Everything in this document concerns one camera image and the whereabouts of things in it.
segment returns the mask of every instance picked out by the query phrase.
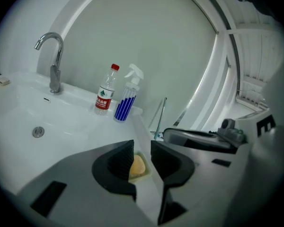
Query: spray bottle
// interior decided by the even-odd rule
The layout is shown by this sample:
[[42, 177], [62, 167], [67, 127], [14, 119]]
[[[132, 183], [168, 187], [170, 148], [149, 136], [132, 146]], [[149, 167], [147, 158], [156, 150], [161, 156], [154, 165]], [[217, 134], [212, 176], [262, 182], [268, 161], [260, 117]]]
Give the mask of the spray bottle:
[[141, 71], [136, 65], [130, 64], [129, 68], [131, 71], [125, 76], [125, 78], [130, 76], [133, 78], [131, 82], [126, 83], [122, 96], [119, 100], [118, 107], [115, 111], [115, 120], [118, 122], [124, 122], [126, 120], [136, 98], [136, 94], [140, 89], [140, 87], [138, 87], [139, 81], [144, 78], [143, 71]]

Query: soap dish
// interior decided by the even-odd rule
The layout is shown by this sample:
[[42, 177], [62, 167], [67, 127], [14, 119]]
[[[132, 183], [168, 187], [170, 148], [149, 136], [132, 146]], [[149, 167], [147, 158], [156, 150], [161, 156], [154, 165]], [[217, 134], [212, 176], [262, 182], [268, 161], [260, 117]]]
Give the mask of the soap dish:
[[143, 160], [143, 163], [145, 164], [145, 172], [140, 174], [140, 175], [136, 175], [136, 176], [129, 176], [128, 178], [128, 182], [129, 183], [136, 183], [138, 181], [141, 181], [149, 176], [151, 176], [151, 167], [150, 165], [148, 164], [146, 158], [145, 158], [145, 155], [138, 151], [138, 152], [134, 152], [134, 155], [138, 155], [142, 158]]

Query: ceiling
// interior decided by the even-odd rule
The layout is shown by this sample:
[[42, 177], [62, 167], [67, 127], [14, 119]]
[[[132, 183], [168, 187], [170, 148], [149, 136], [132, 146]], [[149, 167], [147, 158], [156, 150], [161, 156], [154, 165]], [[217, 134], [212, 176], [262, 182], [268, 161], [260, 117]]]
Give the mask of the ceiling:
[[238, 102], [266, 108], [260, 92], [284, 59], [284, 32], [271, 16], [259, 13], [252, 3], [223, 0], [236, 28], [242, 84]]

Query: plastic bottle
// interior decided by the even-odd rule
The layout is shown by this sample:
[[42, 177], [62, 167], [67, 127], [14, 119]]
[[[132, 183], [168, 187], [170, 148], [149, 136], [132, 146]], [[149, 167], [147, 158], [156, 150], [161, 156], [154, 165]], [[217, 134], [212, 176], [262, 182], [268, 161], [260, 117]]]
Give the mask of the plastic bottle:
[[108, 112], [110, 102], [115, 92], [115, 79], [118, 70], [119, 66], [112, 64], [110, 71], [102, 81], [95, 105], [95, 113], [98, 115], [106, 115]]
[[125, 76], [125, 78], [133, 76], [131, 82], [127, 82], [122, 96], [120, 98], [118, 107], [115, 111], [115, 120], [118, 122], [124, 122], [129, 114], [129, 111], [136, 99], [140, 79], [144, 78], [144, 73], [136, 65], [130, 64], [129, 68], [131, 71]]

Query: sink drain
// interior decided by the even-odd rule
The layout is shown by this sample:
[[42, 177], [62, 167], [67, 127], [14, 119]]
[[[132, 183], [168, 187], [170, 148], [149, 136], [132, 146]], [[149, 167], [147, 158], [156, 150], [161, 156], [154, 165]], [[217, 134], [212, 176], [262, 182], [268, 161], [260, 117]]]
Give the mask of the sink drain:
[[35, 127], [33, 129], [33, 136], [35, 138], [40, 138], [42, 135], [44, 135], [44, 129], [42, 127]]

